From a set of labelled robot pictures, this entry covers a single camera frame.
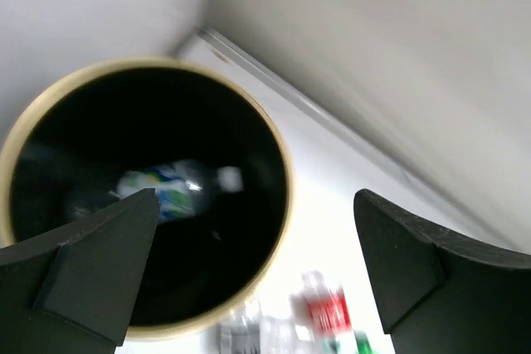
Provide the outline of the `green plastic bottle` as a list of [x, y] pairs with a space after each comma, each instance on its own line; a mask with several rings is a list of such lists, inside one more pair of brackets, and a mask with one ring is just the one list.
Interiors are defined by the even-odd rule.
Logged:
[[357, 354], [377, 354], [365, 332], [356, 330], [354, 332], [354, 337], [357, 346]]

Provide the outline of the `clear bottle red white label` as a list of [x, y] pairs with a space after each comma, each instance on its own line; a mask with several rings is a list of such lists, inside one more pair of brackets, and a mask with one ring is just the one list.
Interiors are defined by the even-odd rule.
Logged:
[[315, 353], [356, 353], [357, 343], [341, 283], [319, 271], [301, 275], [291, 298], [295, 320], [309, 330]]

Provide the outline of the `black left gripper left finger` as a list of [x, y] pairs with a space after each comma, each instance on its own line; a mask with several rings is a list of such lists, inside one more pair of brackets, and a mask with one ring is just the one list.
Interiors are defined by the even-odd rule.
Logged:
[[143, 189], [1, 250], [3, 353], [113, 353], [124, 343], [158, 224]]

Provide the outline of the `clear bottle orange blue label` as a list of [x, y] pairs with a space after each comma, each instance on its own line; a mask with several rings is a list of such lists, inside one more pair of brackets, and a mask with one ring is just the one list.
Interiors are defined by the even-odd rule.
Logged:
[[261, 321], [261, 352], [265, 354], [292, 354], [296, 352], [298, 337], [293, 318], [287, 314], [266, 315]]

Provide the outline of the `clear bottle black label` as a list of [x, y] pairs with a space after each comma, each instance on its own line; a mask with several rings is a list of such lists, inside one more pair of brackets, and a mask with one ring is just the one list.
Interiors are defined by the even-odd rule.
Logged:
[[231, 310], [220, 322], [220, 354], [259, 354], [261, 352], [261, 305], [257, 298]]

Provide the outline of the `clear bottle blue green label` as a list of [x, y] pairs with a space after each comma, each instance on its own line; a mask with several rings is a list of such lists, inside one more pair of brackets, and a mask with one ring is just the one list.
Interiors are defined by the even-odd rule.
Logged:
[[163, 224], [202, 215], [220, 195], [242, 192], [244, 182], [239, 167], [209, 167], [192, 159], [131, 170], [114, 182], [87, 182], [74, 188], [66, 199], [66, 219], [96, 213], [143, 189], [154, 190], [158, 222]]

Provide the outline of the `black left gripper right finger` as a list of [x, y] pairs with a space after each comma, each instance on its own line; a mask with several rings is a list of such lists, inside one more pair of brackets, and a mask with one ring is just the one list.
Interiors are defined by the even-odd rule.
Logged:
[[383, 331], [397, 353], [530, 351], [530, 257], [362, 189], [353, 215]]

